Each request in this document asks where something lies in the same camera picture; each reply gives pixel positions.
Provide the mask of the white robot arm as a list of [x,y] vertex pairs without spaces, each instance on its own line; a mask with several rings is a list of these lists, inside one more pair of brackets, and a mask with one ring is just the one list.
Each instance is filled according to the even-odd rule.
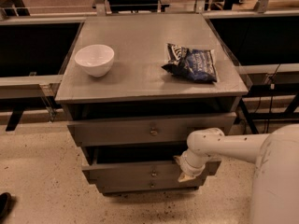
[[299,224],[299,125],[272,133],[226,135],[218,128],[190,133],[175,157],[180,182],[195,179],[216,155],[255,165],[249,224]]

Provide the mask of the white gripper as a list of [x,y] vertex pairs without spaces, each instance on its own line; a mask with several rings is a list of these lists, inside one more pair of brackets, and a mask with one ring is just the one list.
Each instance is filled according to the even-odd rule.
[[194,180],[204,171],[206,163],[210,160],[207,154],[197,154],[190,149],[173,158],[182,171],[178,178],[179,183]]

